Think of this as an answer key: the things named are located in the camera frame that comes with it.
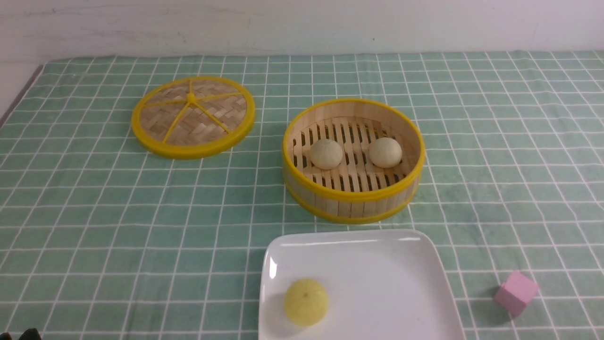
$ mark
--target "yellow bun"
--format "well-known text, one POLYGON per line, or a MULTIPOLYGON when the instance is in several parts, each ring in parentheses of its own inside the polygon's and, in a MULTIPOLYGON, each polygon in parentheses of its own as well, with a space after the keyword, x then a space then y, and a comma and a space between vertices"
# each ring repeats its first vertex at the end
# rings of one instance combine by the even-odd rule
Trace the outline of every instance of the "yellow bun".
POLYGON ((310 326, 321 321, 328 306, 329 299, 325 288, 313 279, 292 283, 283 301, 287 318, 300 326, 310 326))

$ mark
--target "white wall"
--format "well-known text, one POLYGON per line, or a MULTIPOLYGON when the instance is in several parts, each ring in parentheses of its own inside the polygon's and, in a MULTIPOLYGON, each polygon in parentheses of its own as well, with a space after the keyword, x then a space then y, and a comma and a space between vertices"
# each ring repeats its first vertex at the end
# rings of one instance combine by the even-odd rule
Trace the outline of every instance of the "white wall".
POLYGON ((2 0, 0 62, 604 49, 604 0, 2 0))

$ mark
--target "black object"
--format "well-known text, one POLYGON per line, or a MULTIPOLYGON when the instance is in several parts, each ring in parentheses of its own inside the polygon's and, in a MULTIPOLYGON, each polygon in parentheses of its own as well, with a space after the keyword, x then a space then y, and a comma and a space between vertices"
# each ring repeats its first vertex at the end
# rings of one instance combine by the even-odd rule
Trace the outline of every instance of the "black object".
MULTIPOLYGON (((13 340, 13 338, 8 333, 2 333, 0 334, 0 340, 13 340)), ((42 338, 37 329, 30 328, 21 334, 19 340, 42 340, 42 338)))

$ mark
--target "yellow spoke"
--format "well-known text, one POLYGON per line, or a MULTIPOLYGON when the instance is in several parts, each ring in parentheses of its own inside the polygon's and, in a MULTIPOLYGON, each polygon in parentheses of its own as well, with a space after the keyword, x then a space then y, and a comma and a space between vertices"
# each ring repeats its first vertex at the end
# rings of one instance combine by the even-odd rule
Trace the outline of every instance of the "yellow spoke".
POLYGON ((214 98, 220 98, 220 97, 230 97, 230 96, 236 96, 236 95, 241 95, 241 92, 221 93, 221 94, 215 94, 213 96, 205 96, 205 97, 199 97, 199 98, 195 98, 195 99, 208 100, 208 99, 214 99, 214 98))
POLYGON ((211 113, 209 113, 208 110, 206 110, 203 107, 201 107, 200 104, 193 103, 193 105, 195 105, 197 108, 199 108, 201 110, 201 112, 205 113, 206 116, 208 116, 211 120, 213 120, 214 123, 216 123, 224 131, 226 131, 226 133, 228 133, 228 134, 231 133, 231 131, 229 131, 229 129, 226 126, 224 126, 224 124, 220 120, 216 119, 216 117, 214 117, 211 113))
POLYGON ((174 130, 174 127, 178 123, 178 120, 185 113, 185 110, 188 108, 188 106, 189 106, 189 103, 186 103, 185 106, 182 108, 182 110, 180 110, 180 112, 178 112, 178 114, 176 115, 176 118, 174 118, 174 120, 172 121, 172 124, 170 125, 168 132, 165 133, 164 140, 161 141, 163 144, 165 144, 165 141, 168 140, 168 137, 170 137, 172 130, 174 130))
POLYGON ((186 103, 186 102, 187 102, 186 99, 166 100, 165 102, 145 104, 145 105, 143 105, 143 108, 150 108, 151 106, 160 106, 160 105, 166 105, 166 104, 179 104, 179 103, 186 103))

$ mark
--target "yellow rim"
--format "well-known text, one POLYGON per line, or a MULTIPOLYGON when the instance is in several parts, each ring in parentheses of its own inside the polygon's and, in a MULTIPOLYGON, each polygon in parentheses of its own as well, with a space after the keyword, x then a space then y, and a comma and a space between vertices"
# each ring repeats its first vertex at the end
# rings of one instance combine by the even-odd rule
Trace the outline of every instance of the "yellow rim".
MULTIPOLYGON (((160 105, 160 103, 149 104, 149 106, 157 106, 157 105, 160 105)), ((204 111, 204 113, 206 115, 208 115, 210 117, 210 119, 216 120, 216 118, 214 116, 212 116, 211 114, 208 114, 205 110, 202 109, 202 111, 204 111)), ((195 158, 208 157, 211 155, 218 154, 224 150, 232 148, 235 144, 239 143, 249 133, 249 131, 252 130, 252 127, 254 126, 254 113, 255 113, 254 98, 249 93, 249 91, 246 90, 245 87, 239 85, 238 83, 236 83, 232 80, 224 79, 224 78, 191 77, 191 78, 175 80, 173 82, 169 82, 167 84, 161 85, 160 87, 155 88, 153 91, 151 91, 146 96, 144 96, 138 102, 138 104, 135 106, 134 111, 132 112, 132 120, 130 121, 130 123, 132 124, 132 131, 134 132, 134 135, 141 142, 141 144, 143 144, 143 146, 145 148, 147 148, 149 151, 151 151, 155 154, 164 156, 164 157, 169 157, 169 158, 174 158, 174 159, 195 159, 195 158), (238 92, 237 93, 226 93, 224 95, 214 95, 214 96, 195 98, 196 100, 207 100, 207 99, 212 99, 212 98, 219 97, 219 96, 235 95, 235 94, 240 94, 243 96, 243 98, 245 98, 247 109, 246 109, 245 117, 243 118, 241 124, 239 124, 239 126, 235 130, 230 131, 230 130, 226 129, 222 125, 222 123, 219 122, 218 125, 221 126, 226 131, 227 135, 225 137, 222 137, 213 142, 206 143, 203 145, 178 146, 178 145, 165 144, 165 141, 167 140, 168 135, 170 134, 174 125, 176 125, 176 122, 178 121, 178 119, 180 118, 182 113, 185 111, 185 109, 189 105, 191 105, 188 102, 189 98, 187 96, 186 100, 171 100, 170 101, 170 103, 183 103, 184 107, 179 112, 179 114, 174 118, 172 126, 168 130, 168 133, 166 134, 164 141, 159 142, 159 141, 149 137, 149 135, 147 135, 145 133, 145 131, 143 130, 143 128, 140 124, 140 114, 141 114, 141 110, 143 109, 143 107, 146 106, 145 103, 149 99, 151 99, 151 97, 153 97, 157 92, 159 92, 165 88, 168 88, 168 87, 180 84, 180 83, 184 83, 184 82, 189 83, 189 94, 192 94, 191 85, 194 81, 199 81, 199 80, 212 80, 215 82, 225 83, 225 84, 235 88, 238 92)))
POLYGON ((288 189, 289 194, 294 198, 294 200, 296 200, 296 202, 298 202, 298 204, 302 207, 305 208, 306 210, 308 210, 311 214, 319 216, 321 218, 323 218, 324 220, 328 220, 334 223, 341 223, 341 224, 366 224, 366 223, 373 223, 373 222, 378 222, 383 220, 384 218, 388 218, 393 216, 394 214, 398 213, 399 211, 401 211, 403 208, 405 208, 409 202, 413 199, 413 197, 415 196, 415 193, 417 191, 417 188, 419 188, 419 185, 416 186, 415 189, 413 189, 413 192, 411 193, 411 195, 409 196, 409 198, 407 198, 407 200, 405 200, 400 206, 388 211, 388 212, 384 212, 383 214, 379 214, 379 215, 375 215, 375 216, 369 216, 369 217, 358 217, 358 218, 353 218, 353 217, 339 217, 339 216, 334 216, 334 215, 330 215, 324 211, 321 211, 309 204, 307 204, 305 201, 303 201, 290 187, 289 187, 289 183, 287 183, 287 181, 285 181, 285 187, 288 189))
POLYGON ((405 189, 418 175, 420 175, 420 173, 422 171, 423 162, 426 158, 425 145, 423 143, 422 135, 419 133, 419 129, 417 129, 415 124, 413 124, 413 122, 409 118, 407 118, 405 115, 403 115, 402 113, 398 112, 397 110, 391 108, 390 106, 384 105, 380 102, 375 102, 373 100, 367 100, 367 99, 328 100, 326 102, 315 104, 315 105, 309 107, 308 109, 302 111, 299 115, 296 116, 296 118, 294 118, 294 120, 289 124, 288 128, 285 130, 285 135, 283 136, 283 145, 281 147, 281 151, 283 153, 283 160, 285 162, 285 166, 287 167, 288 171, 303 186, 307 187, 312 192, 314 192, 318 195, 321 195, 323 197, 331 198, 334 200, 340 200, 340 201, 350 201, 350 202, 380 200, 382 198, 390 197, 393 194, 396 194, 397 192, 405 189), (330 104, 339 103, 339 102, 364 102, 364 103, 377 105, 377 106, 380 106, 382 108, 385 108, 385 109, 397 114, 404 121, 406 121, 406 123, 411 125, 413 131, 416 134, 416 137, 419 139, 420 155, 419 155, 417 164, 415 165, 413 170, 411 170, 411 172, 409 173, 408 176, 406 176, 402 181, 400 181, 394 185, 388 186, 386 188, 383 188, 383 189, 367 191, 367 192, 345 192, 345 191, 339 191, 339 190, 335 190, 335 189, 329 189, 322 185, 314 183, 313 181, 306 178, 300 171, 298 171, 298 169, 296 169, 293 161, 290 159, 290 157, 288 155, 288 148, 287 148, 288 135, 290 133, 290 130, 292 129, 292 126, 298 119, 301 119, 309 111, 312 111, 312 110, 318 108, 319 106, 330 105, 330 104))

